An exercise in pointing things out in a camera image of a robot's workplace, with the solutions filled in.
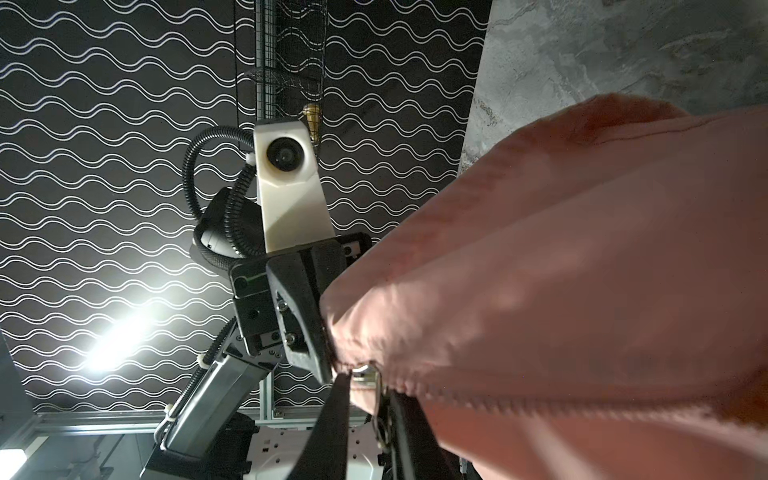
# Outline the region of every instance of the metal beam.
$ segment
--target metal beam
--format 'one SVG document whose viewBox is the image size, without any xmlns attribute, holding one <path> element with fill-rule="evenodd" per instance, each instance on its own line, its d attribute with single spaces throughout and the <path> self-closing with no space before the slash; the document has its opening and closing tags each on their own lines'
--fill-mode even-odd
<svg viewBox="0 0 768 480">
<path fill-rule="evenodd" d="M 315 425 L 321 407 L 281 407 L 283 418 L 261 419 L 259 409 L 241 409 L 257 425 L 273 429 L 308 429 Z M 51 412 L 38 413 L 35 426 L 38 435 L 107 435 L 123 433 L 152 433 L 165 418 L 161 411 L 148 412 Z M 350 425 L 362 425 L 366 413 L 351 407 Z"/>
</svg>

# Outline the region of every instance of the wallpaper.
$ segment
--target wallpaper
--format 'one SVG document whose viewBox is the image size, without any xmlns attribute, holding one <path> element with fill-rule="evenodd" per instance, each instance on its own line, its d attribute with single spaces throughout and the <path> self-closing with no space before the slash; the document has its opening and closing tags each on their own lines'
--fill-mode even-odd
<svg viewBox="0 0 768 480">
<path fill-rule="evenodd" d="M 319 164 L 339 232 L 380 239 L 455 177 L 489 3 L 329 3 Z M 36 411 L 162 409 L 233 314 L 187 253 L 180 166 L 198 131 L 253 126 L 258 5 L 0 0 L 0 329 Z M 321 69 L 280 22 L 317 23 L 316 4 L 277 5 L 276 66 Z M 212 144 L 199 195 L 242 161 Z M 324 398 L 290 366 L 274 386 L 278 406 Z"/>
</svg>

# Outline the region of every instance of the bright light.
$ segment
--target bright light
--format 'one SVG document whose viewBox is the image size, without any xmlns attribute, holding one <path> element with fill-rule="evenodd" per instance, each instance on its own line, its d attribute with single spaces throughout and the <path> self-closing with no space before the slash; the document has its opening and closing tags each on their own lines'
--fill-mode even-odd
<svg viewBox="0 0 768 480">
<path fill-rule="evenodd" d="M 96 347 L 88 354 L 88 366 L 101 371 L 116 369 L 134 354 L 151 325 L 151 319 L 143 315 L 114 324 L 109 332 L 98 339 Z"/>
<path fill-rule="evenodd" d="M 0 450 L 0 480 L 10 480 L 27 461 L 22 449 Z"/>
</svg>

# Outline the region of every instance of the wire mesh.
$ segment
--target wire mesh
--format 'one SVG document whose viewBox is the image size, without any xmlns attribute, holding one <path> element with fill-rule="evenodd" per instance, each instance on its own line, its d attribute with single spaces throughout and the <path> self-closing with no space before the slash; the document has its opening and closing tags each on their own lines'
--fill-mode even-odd
<svg viewBox="0 0 768 480">
<path fill-rule="evenodd" d="M 305 118 L 319 143 L 327 2 L 260 0 L 255 5 L 257 120 Z"/>
</svg>

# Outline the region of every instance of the clothing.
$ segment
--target clothing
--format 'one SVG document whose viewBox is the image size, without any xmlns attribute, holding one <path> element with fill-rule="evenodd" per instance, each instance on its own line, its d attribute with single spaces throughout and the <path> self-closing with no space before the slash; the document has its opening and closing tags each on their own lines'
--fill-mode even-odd
<svg viewBox="0 0 768 480">
<path fill-rule="evenodd" d="M 523 127 L 326 290 L 486 478 L 754 478 L 768 458 L 768 107 L 603 95 Z M 353 391 L 369 411 L 370 390 Z"/>
</svg>

